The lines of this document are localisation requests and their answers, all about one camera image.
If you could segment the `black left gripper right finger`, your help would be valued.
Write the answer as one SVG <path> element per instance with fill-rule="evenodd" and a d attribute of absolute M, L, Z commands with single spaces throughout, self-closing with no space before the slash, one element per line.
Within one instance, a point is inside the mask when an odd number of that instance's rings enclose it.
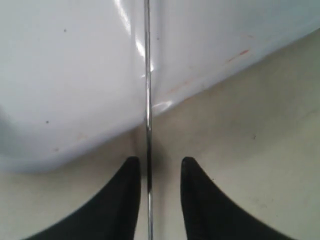
<path fill-rule="evenodd" d="M 317 240 L 320 183 L 265 174 L 217 185 L 193 157 L 181 162 L 180 200 L 189 240 Z"/>

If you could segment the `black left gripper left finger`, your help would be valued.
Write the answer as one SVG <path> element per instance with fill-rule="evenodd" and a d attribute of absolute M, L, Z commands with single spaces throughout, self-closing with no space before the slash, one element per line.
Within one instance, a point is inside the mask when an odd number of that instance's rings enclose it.
<path fill-rule="evenodd" d="M 128 157 L 112 179 L 86 204 L 31 240 L 132 240 L 141 200 L 141 167 Z"/>

